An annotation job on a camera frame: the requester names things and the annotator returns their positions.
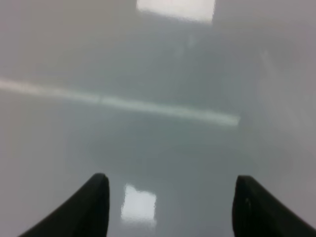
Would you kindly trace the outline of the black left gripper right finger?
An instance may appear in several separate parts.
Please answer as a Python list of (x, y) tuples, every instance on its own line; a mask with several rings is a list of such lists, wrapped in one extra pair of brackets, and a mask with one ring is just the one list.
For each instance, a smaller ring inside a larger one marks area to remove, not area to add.
[(236, 237), (314, 237), (316, 230), (251, 176), (237, 177), (232, 206)]

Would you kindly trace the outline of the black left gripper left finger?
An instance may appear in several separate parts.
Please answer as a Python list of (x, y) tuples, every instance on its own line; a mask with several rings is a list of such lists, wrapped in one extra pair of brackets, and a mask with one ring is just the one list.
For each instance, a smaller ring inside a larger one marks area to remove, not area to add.
[(94, 174), (51, 214), (22, 237), (105, 237), (110, 212), (109, 179)]

